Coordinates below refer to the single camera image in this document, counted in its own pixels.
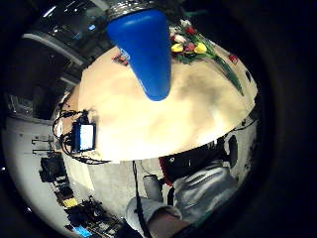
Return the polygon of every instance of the yellow tulip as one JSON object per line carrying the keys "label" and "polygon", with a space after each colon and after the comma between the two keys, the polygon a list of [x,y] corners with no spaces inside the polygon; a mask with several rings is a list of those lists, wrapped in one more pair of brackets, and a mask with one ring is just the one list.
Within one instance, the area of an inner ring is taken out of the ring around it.
{"label": "yellow tulip", "polygon": [[207,52],[207,48],[204,44],[198,43],[197,47],[194,50],[197,54],[205,54]]}
{"label": "yellow tulip", "polygon": [[175,53],[179,53],[179,52],[182,52],[184,50],[182,44],[180,44],[180,43],[173,45],[170,49]]}

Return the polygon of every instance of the round table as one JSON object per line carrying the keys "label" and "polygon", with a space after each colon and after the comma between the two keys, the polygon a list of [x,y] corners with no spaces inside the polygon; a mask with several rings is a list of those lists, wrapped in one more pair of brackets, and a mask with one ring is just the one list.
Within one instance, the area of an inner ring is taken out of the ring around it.
{"label": "round table", "polygon": [[[229,53],[215,51],[237,74],[245,96],[212,60],[171,66],[171,88],[163,101],[149,100],[129,66],[113,62],[113,48],[82,75],[67,109],[89,110],[97,126],[96,150],[85,155],[113,162],[142,160],[184,152],[234,129],[255,106],[256,83]],[[64,121],[69,130],[71,121]]]}

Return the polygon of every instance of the flower bouquet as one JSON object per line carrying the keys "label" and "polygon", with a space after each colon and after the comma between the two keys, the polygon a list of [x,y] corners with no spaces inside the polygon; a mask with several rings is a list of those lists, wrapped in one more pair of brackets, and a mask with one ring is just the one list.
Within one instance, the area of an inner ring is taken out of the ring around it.
{"label": "flower bouquet", "polygon": [[171,40],[171,55],[182,63],[191,63],[195,60],[209,58],[219,64],[227,78],[234,84],[237,90],[244,96],[244,92],[236,74],[230,66],[214,51],[211,42],[199,34],[189,21],[180,21],[180,26],[169,27]]}

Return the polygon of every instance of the black strap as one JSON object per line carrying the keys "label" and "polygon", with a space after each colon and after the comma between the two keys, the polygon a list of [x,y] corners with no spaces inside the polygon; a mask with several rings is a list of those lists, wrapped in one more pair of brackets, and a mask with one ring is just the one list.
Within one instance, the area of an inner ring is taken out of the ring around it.
{"label": "black strap", "polygon": [[137,171],[137,165],[135,161],[132,161],[132,167],[133,167],[133,174],[135,176],[135,183],[136,183],[136,199],[137,199],[137,209],[136,212],[138,213],[139,221],[141,228],[144,232],[144,236],[147,238],[152,238],[151,233],[149,231],[145,216],[143,214],[142,204],[141,204],[141,198],[139,195],[139,187],[138,187],[138,171]]}
{"label": "black strap", "polygon": [[175,188],[171,187],[167,194],[167,205],[174,206],[174,192]]}

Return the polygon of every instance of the yellow object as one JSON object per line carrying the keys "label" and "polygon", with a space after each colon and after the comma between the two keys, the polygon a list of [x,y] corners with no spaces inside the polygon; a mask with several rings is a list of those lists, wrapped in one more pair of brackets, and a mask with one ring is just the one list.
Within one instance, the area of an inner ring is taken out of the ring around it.
{"label": "yellow object", "polygon": [[170,49],[172,52],[175,52],[175,53],[182,52],[184,50],[182,44],[180,43],[173,45]]}
{"label": "yellow object", "polygon": [[63,200],[62,202],[66,208],[71,208],[72,206],[78,205],[78,203],[74,197],[72,197],[70,199]]}
{"label": "yellow object", "polygon": [[197,47],[194,50],[197,54],[205,54],[207,52],[207,48],[204,44],[198,43]]}

